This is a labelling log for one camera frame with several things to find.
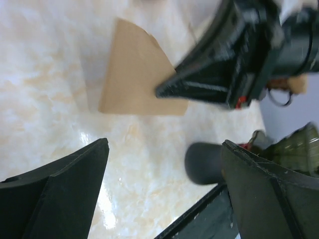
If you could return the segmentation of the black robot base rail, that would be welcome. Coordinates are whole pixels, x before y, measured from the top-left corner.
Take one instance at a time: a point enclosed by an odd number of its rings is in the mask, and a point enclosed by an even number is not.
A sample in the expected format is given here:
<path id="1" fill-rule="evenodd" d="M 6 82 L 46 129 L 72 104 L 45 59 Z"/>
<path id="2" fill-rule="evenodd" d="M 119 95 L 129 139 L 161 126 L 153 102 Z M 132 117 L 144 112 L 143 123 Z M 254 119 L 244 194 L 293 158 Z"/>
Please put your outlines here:
<path id="1" fill-rule="evenodd" d="M 218 184 L 156 239 L 239 239 L 226 184 Z"/>

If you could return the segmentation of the amber plastic coffee dripper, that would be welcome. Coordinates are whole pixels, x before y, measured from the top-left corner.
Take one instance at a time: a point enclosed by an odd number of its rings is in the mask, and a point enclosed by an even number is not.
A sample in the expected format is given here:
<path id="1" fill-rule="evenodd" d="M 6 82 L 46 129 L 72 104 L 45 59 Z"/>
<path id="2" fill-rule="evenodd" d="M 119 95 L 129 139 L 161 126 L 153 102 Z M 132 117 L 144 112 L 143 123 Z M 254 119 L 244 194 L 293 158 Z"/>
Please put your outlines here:
<path id="1" fill-rule="evenodd" d="M 290 78 L 277 78 L 270 80 L 267 85 L 266 89 L 268 90 L 268 94 L 270 100 L 279 107 L 287 107 L 292 103 L 293 95 L 300 95 L 306 94 L 308 87 L 308 76 L 306 74 L 302 74 L 299 76 L 293 76 Z M 272 90 L 279 90 L 282 92 L 288 93 L 288 100 L 286 103 L 279 103 L 275 100 L 272 96 Z"/>

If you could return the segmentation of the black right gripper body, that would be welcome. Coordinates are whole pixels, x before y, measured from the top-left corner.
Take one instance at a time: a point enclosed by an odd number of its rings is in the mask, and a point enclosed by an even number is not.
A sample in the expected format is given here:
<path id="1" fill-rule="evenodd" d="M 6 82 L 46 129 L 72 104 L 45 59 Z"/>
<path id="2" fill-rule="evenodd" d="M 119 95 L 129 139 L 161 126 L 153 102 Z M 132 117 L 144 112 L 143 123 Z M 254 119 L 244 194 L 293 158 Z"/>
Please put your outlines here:
<path id="1" fill-rule="evenodd" d="M 250 0 L 242 9 L 245 28 L 240 37 L 228 92 L 228 107 L 240 109 L 257 100 L 271 78 L 284 45 L 280 6 L 273 0 Z"/>

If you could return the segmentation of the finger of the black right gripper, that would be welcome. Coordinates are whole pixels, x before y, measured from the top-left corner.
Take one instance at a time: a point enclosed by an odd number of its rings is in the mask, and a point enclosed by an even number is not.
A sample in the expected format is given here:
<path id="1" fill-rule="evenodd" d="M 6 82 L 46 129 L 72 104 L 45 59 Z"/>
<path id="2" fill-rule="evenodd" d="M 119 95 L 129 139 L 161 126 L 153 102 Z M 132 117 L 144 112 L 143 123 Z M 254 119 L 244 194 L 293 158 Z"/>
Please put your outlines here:
<path id="1" fill-rule="evenodd" d="M 157 98 L 226 103 L 249 24 L 250 0 L 223 0 L 196 45 L 155 89 Z"/>

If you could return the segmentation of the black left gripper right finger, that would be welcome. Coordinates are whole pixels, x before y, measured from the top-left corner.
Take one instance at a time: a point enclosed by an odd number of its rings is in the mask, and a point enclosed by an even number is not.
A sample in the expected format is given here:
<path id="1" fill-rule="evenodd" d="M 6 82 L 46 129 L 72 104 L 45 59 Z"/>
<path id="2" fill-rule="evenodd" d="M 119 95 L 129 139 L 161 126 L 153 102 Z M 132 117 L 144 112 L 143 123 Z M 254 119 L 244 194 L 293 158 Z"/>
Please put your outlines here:
<path id="1" fill-rule="evenodd" d="M 319 180 L 226 140 L 222 168 L 243 239 L 317 239 Z"/>

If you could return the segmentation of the dark green coffee dripper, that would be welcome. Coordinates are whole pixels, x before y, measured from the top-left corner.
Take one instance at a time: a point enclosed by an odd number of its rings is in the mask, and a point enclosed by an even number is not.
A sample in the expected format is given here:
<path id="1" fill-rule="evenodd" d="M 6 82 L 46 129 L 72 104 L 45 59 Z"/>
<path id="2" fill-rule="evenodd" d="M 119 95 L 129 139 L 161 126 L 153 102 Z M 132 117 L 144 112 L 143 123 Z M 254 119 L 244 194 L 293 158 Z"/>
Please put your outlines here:
<path id="1" fill-rule="evenodd" d="M 319 177 L 319 129 L 313 122 L 274 142 L 261 130 L 253 133 L 248 149 L 290 170 Z"/>

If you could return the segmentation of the brown paper coffee filter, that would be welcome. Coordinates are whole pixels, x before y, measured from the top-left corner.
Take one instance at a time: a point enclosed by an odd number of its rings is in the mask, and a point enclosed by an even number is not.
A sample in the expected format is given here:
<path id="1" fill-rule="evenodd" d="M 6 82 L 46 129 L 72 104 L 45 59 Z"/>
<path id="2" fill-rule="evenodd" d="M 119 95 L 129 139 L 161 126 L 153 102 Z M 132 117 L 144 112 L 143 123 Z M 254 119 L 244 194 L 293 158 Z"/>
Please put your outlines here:
<path id="1" fill-rule="evenodd" d="M 182 116 L 188 101 L 158 99 L 155 88 L 175 73 L 166 54 L 141 27 L 117 19 L 99 112 L 118 115 Z"/>

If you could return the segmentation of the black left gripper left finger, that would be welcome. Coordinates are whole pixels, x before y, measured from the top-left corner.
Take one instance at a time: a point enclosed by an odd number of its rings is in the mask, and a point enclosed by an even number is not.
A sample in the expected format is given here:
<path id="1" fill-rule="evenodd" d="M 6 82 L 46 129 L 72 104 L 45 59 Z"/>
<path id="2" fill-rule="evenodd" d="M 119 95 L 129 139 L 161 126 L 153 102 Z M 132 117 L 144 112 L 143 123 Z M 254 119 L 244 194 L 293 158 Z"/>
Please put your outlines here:
<path id="1" fill-rule="evenodd" d="M 109 155 L 101 138 L 0 184 L 3 239 L 88 237 Z"/>

